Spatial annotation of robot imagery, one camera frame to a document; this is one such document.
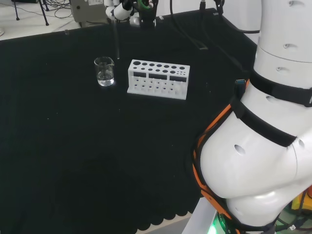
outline clear liquid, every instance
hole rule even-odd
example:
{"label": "clear liquid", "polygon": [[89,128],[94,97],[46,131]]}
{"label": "clear liquid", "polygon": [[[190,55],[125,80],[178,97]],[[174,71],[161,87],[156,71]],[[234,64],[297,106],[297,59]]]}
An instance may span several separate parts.
{"label": "clear liquid", "polygon": [[101,86],[109,86],[114,83],[114,75],[109,71],[101,71],[97,74],[97,81]]}

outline black strap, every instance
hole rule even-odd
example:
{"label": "black strap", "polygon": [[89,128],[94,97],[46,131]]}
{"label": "black strap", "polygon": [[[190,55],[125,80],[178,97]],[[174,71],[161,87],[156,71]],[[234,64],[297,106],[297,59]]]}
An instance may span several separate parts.
{"label": "black strap", "polygon": [[277,99],[312,107],[312,88],[302,89],[279,84],[262,77],[255,71],[250,76],[250,82],[261,92]]}
{"label": "black strap", "polygon": [[248,127],[280,146],[288,147],[296,139],[295,136],[285,133],[260,119],[236,97],[232,98],[231,108],[236,117],[241,119]]}

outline small hole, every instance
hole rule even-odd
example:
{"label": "small hole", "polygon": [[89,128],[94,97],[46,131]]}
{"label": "small hole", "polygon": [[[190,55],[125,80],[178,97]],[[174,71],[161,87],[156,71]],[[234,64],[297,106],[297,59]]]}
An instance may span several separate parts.
{"label": "small hole", "polygon": [[245,155],[245,150],[241,147],[241,146],[239,146],[239,145],[235,145],[234,146],[235,147],[235,149],[236,149],[236,152],[239,154],[239,155]]}
{"label": "small hole", "polygon": [[305,145],[304,145],[304,142],[302,140],[299,140],[299,145],[302,149],[304,149]]}

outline tripod leg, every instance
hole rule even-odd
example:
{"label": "tripod leg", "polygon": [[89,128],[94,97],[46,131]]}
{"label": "tripod leg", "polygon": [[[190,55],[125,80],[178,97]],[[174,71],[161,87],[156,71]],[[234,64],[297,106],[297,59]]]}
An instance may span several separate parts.
{"label": "tripod leg", "polygon": [[15,2],[15,0],[13,0],[13,2],[14,2],[15,12],[16,12],[16,20],[19,20],[18,10],[16,8],[16,2]]}
{"label": "tripod leg", "polygon": [[45,12],[44,12],[44,9],[43,9],[41,0],[39,0],[39,4],[40,4],[41,11],[42,11],[42,14],[43,14],[43,17],[44,17],[44,20],[45,20],[45,25],[46,25],[46,26],[49,26],[49,23],[48,23],[47,17],[45,16]]}
{"label": "tripod leg", "polygon": [[49,8],[48,8],[48,5],[47,5],[47,1],[46,0],[42,0],[42,1],[43,1],[43,4],[45,5],[46,10],[50,11]]}

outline black cable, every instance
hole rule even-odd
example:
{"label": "black cable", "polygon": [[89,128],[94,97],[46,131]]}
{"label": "black cable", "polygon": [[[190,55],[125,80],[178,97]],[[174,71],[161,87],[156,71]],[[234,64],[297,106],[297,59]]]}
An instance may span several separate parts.
{"label": "black cable", "polygon": [[206,45],[204,43],[202,43],[201,41],[198,41],[192,37],[190,37],[184,30],[183,28],[178,24],[178,22],[176,21],[175,17],[174,17],[174,13],[173,13],[173,8],[172,8],[172,0],[170,0],[170,14],[171,14],[171,19],[172,19],[172,22],[174,23],[175,27],[177,28],[177,30],[182,34],[184,35],[187,39],[190,40],[191,43],[194,44],[194,46],[199,49],[199,50],[207,50],[208,48],[206,47]]}
{"label": "black cable", "polygon": [[93,24],[105,24],[105,23],[100,23],[100,22],[90,22],[90,21],[86,21],[87,23],[93,23]]}
{"label": "black cable", "polygon": [[[292,215],[296,215],[297,214],[297,210],[293,210],[291,208],[285,208],[284,209],[286,212],[292,214]],[[308,218],[308,219],[312,219],[312,211],[311,210],[306,210],[306,209],[302,209],[301,211],[301,216]]]}
{"label": "black cable", "polygon": [[133,8],[136,9],[136,11],[138,11],[138,12],[141,13],[141,11],[140,11],[139,8],[137,7],[137,5],[135,5],[134,2],[133,2],[132,0],[129,0],[129,1],[130,1],[130,3],[132,4]]}
{"label": "black cable", "polygon": [[312,228],[296,228],[298,231],[304,231],[304,232],[307,232],[307,231],[312,231]]}
{"label": "black cable", "polygon": [[276,226],[276,229],[275,231],[276,232],[280,232],[282,230],[286,230],[288,229],[289,227],[291,227],[292,225],[294,225],[297,221],[298,221],[298,218],[301,214],[301,211],[302,211],[302,207],[303,207],[303,203],[304,203],[304,198],[306,197],[306,194],[307,194],[308,190],[305,190],[302,194],[302,197],[301,197],[301,201],[300,201],[300,206],[299,206],[299,209],[297,211],[297,215],[295,217],[295,219],[293,220],[293,222],[291,223],[286,223],[285,221],[281,220],[281,219],[278,219],[279,222],[283,223],[284,225],[278,225]]}
{"label": "black cable", "polygon": [[227,26],[229,26],[230,28],[232,28],[233,30],[240,32],[240,33],[245,33],[245,34],[256,34],[256,33],[260,33],[260,30],[254,30],[254,31],[246,31],[246,30],[241,30],[236,28],[233,24],[231,24],[226,18],[224,18],[224,16],[222,16],[223,22],[226,23]]}
{"label": "black cable", "polygon": [[[25,9],[23,9],[23,8],[20,8],[20,7],[16,7],[16,8],[17,8],[17,9],[20,9],[20,10],[23,10],[23,11],[26,11],[26,12],[29,12],[29,13],[34,13],[34,14],[39,15],[39,16],[43,16],[43,14],[39,14],[39,13],[37,13],[37,12],[27,11],[27,10],[25,10]],[[57,17],[57,16],[48,16],[48,15],[46,15],[46,17],[55,17],[55,18],[59,18],[59,17]]]}
{"label": "black cable", "polygon": [[200,12],[200,25],[201,25],[201,30],[204,34],[204,36],[206,37],[207,41],[210,42],[214,47],[218,48],[229,60],[231,60],[231,62],[237,66],[242,72],[248,72],[247,70],[245,70],[242,66],[242,64],[233,56],[229,55],[222,47],[220,47],[219,45],[217,45],[207,34],[206,32],[206,27],[205,27],[205,20],[204,20],[204,13],[206,11],[206,4],[205,3],[201,3],[201,12]]}
{"label": "black cable", "polygon": [[46,0],[47,5],[52,6],[54,8],[57,7],[57,9],[53,9],[52,11],[55,11],[54,12],[54,16],[56,18],[59,18],[59,19],[65,19],[65,18],[71,17],[71,15],[72,15],[72,13],[70,15],[68,15],[68,16],[65,16],[65,17],[59,17],[59,16],[56,15],[57,11],[59,11],[60,9],[70,9],[70,3],[69,2],[65,3],[65,2],[66,2],[66,0],[62,0],[62,1]]}
{"label": "black cable", "polygon": [[220,15],[220,19],[226,24],[228,25],[230,28],[232,28],[233,30],[237,31],[237,32],[240,32],[240,33],[245,33],[245,34],[256,34],[256,33],[260,33],[260,30],[254,30],[254,31],[248,31],[248,30],[241,30],[241,29],[238,29],[236,28],[233,24],[231,24],[226,18],[224,18],[223,16],[223,5],[225,3],[225,0],[222,0],[222,6],[218,7],[217,6],[217,9],[220,8],[220,11],[221,11],[221,15]]}

